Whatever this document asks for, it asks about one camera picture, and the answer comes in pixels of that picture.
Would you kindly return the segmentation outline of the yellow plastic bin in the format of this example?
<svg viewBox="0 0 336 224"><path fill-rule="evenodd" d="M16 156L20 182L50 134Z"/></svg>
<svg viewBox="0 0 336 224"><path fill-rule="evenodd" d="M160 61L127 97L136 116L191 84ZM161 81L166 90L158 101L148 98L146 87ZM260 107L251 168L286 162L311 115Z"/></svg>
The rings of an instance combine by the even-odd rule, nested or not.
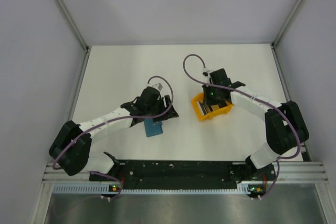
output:
<svg viewBox="0 0 336 224"><path fill-rule="evenodd" d="M228 114L232 107L234 107L233 104L225 101L223 107L220 107L219 105L204 105L204 93L197 94L192 100L191 104L192 107L196 113L196 116L200 122L203 122L205 120L211 120L212 118L219 116L221 114Z"/></svg>

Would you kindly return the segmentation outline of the gold credit card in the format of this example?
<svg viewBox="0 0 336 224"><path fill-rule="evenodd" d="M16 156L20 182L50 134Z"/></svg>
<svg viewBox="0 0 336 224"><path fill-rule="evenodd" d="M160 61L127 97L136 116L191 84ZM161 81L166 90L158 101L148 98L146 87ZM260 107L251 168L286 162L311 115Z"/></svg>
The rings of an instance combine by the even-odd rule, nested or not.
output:
<svg viewBox="0 0 336 224"><path fill-rule="evenodd" d="M210 113L210 112L214 112L214 111L217 111L217 110L223 110L225 108L226 108L226 106L221 106L221 105L218 105L218 104L208 105L207 106L207 111L208 111L208 113Z"/></svg>

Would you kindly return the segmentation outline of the blue leather card holder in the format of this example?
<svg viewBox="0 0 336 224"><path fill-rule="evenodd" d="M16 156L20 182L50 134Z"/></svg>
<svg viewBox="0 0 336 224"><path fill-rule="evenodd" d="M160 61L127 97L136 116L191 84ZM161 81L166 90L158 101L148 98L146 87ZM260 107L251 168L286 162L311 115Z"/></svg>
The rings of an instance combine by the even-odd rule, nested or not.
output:
<svg viewBox="0 0 336 224"><path fill-rule="evenodd" d="M147 137L153 137L163 134L162 121L153 121L153 119L145 119L144 128Z"/></svg>

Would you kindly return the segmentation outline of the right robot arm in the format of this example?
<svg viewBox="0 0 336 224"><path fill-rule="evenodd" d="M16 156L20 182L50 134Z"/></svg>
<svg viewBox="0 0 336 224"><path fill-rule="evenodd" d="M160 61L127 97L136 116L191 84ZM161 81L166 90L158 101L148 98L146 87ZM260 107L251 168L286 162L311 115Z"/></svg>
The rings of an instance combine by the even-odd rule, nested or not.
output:
<svg viewBox="0 0 336 224"><path fill-rule="evenodd" d="M280 103L267 99L242 82L232 82L224 69L205 69L203 75L208 79L208 83L202 86L201 108L204 112L217 112L235 105L265 123L265 143L245 159L245 174L248 178L258 179L264 174L266 166L309 138L306 124L295 102Z"/></svg>

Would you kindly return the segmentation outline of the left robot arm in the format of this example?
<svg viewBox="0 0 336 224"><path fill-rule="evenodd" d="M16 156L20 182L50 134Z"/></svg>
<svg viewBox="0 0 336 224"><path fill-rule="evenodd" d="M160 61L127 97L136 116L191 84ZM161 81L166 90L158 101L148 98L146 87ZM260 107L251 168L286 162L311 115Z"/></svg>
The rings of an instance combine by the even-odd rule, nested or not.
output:
<svg viewBox="0 0 336 224"><path fill-rule="evenodd" d="M98 172L107 180L119 174L120 162L108 151L94 152L92 147L102 138L129 129L147 119L165 121L176 118L174 94L162 96L159 84L146 87L140 96L121 104L114 111L82 123L67 121L49 149L54 170L73 176L80 172Z"/></svg>

